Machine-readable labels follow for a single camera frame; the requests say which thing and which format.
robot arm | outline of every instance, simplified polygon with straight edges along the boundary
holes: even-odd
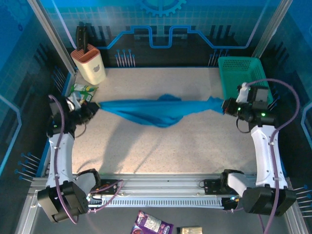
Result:
[[[275,180],[278,179],[280,196],[275,215],[281,216],[296,201],[296,195],[295,192],[288,190],[282,172],[278,134],[275,135],[273,141],[278,169],[278,176],[274,175],[270,141],[277,121],[276,116],[267,110],[269,90],[263,86],[248,87],[245,83],[239,86],[238,90],[238,98],[225,100],[222,108],[225,114],[249,123],[255,147],[257,179],[256,184],[251,185],[243,173],[228,173],[226,186],[234,189],[242,197],[243,208],[246,212],[269,215],[275,196]]]
[[[94,102],[79,102],[75,94],[69,98],[58,97],[65,118],[65,128],[58,149],[57,170],[62,197],[69,212],[78,216],[88,212],[87,194],[95,186],[100,185],[100,177],[95,169],[72,173],[72,149],[77,125],[86,124],[98,111],[99,106]],[[60,222],[68,218],[57,195],[54,158],[57,141],[61,131],[61,117],[55,102],[50,103],[52,116],[49,119],[47,135],[51,148],[50,172],[46,188],[38,192],[38,202],[52,222]]]

teal towel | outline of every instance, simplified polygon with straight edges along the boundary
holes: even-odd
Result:
[[[170,94],[158,100],[136,99],[100,102],[102,110],[119,115],[143,125],[167,128],[178,123],[184,116],[213,110],[223,114],[222,99],[210,97],[207,101],[182,101]]]

knife block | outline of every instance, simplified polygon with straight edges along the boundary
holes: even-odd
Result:
[[[88,52],[74,50],[71,54],[82,77],[90,84],[97,85],[106,78],[105,68],[100,51],[88,44]]]

beige table surface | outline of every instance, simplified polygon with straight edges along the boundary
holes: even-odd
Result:
[[[218,68],[115,68],[106,74],[94,101],[157,99],[162,94],[183,100],[223,97]],[[80,75],[76,82],[87,84]],[[246,123],[240,125],[247,129]],[[82,131],[79,126],[76,135]],[[73,148],[73,172],[90,168],[100,174],[255,173],[256,160],[251,135],[241,134],[231,116],[206,111],[161,129],[99,110]]]

black bracket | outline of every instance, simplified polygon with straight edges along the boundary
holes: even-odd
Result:
[[[237,195],[237,192],[228,186],[228,175],[230,173],[241,173],[237,170],[225,169],[219,179],[204,180],[205,195]]]

